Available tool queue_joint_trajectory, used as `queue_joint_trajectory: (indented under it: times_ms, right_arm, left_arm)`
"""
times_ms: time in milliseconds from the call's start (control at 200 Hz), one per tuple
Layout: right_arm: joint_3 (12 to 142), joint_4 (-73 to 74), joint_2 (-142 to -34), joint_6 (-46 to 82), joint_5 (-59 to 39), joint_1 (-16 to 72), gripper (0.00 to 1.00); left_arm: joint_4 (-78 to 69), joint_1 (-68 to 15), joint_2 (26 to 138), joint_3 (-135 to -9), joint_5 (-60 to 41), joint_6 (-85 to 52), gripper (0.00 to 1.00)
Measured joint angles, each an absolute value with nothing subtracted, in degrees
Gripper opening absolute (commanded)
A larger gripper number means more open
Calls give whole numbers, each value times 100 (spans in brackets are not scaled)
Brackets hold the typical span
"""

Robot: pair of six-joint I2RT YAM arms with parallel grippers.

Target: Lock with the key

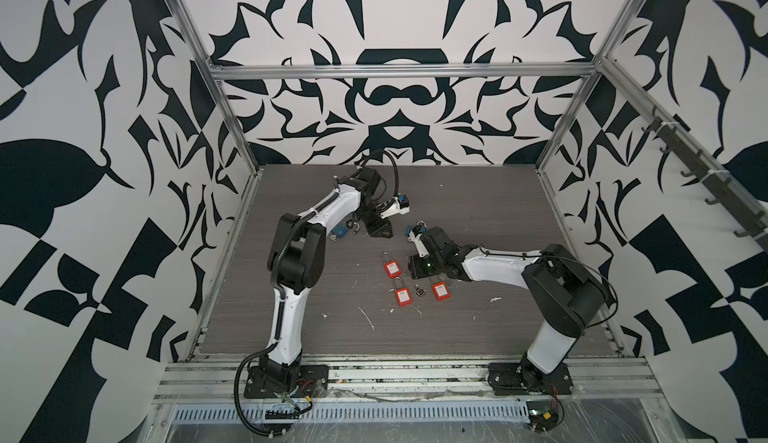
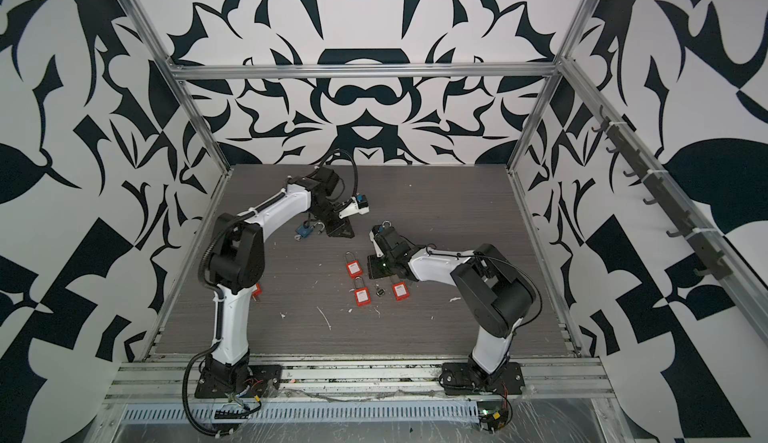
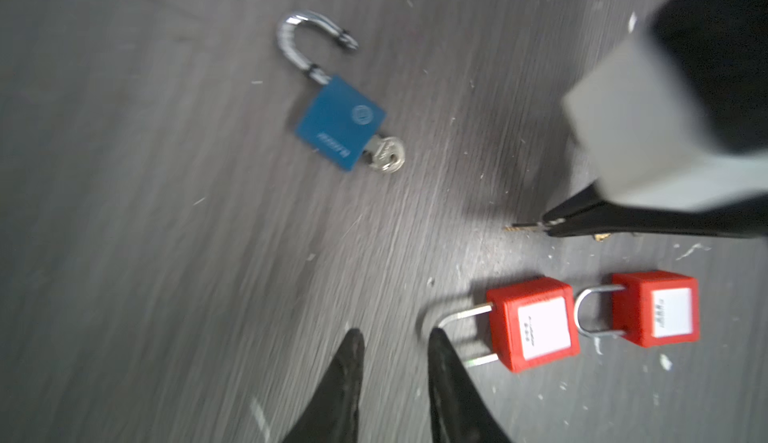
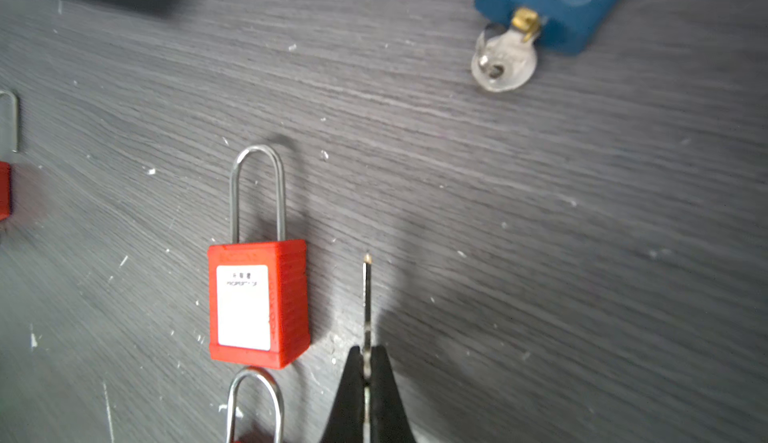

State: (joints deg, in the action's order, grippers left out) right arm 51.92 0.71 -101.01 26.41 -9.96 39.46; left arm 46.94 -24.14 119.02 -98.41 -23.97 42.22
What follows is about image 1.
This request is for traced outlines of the red padlock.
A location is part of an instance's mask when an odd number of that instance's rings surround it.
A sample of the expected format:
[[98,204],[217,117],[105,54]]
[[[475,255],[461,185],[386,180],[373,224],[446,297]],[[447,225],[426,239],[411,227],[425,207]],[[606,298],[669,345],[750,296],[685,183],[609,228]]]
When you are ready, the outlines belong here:
[[381,260],[384,270],[390,279],[394,279],[402,275],[402,269],[397,262],[397,259],[391,253],[387,251],[382,252]]
[[428,282],[437,301],[446,300],[451,296],[449,281],[442,275],[429,276]]
[[393,283],[393,293],[395,295],[397,304],[400,307],[404,307],[412,304],[413,298],[404,280],[400,276],[397,276],[392,280],[392,283]]

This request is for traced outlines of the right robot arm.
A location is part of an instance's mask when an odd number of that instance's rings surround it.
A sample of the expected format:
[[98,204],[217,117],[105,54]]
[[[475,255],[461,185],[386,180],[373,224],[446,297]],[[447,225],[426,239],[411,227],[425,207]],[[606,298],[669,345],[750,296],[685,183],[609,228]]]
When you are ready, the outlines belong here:
[[414,279],[446,276],[464,282],[492,282],[528,290],[543,317],[520,362],[528,378],[550,376],[593,325],[598,311],[613,298],[597,271],[568,249],[550,244],[543,250],[501,251],[460,245],[440,227],[417,224],[407,230],[416,248],[408,259]]

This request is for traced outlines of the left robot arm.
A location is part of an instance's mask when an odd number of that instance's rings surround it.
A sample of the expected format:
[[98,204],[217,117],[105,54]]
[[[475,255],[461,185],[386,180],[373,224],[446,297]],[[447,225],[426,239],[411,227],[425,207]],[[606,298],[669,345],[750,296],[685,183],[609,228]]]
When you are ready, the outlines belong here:
[[407,196],[397,189],[386,201],[377,198],[381,182],[377,170],[360,166],[337,179],[319,202],[278,221],[267,261],[275,307],[266,354],[258,362],[260,375],[274,390],[291,392],[297,386],[306,305],[324,269],[330,231],[351,217],[369,236],[390,238],[389,218],[410,211]]

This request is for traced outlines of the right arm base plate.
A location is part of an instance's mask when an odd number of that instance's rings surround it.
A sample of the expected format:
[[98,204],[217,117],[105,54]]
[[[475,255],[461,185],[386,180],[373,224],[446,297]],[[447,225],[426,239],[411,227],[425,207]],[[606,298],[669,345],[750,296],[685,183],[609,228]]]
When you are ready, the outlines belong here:
[[564,363],[545,374],[527,359],[519,363],[495,362],[488,365],[487,382],[497,396],[571,395],[573,378]]

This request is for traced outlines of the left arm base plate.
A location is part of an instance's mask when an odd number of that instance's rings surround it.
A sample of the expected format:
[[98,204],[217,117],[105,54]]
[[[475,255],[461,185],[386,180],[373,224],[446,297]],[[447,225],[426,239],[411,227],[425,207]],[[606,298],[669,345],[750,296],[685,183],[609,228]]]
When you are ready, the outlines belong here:
[[244,397],[264,399],[280,394],[309,394],[326,390],[328,365],[274,365],[271,361],[248,369]]

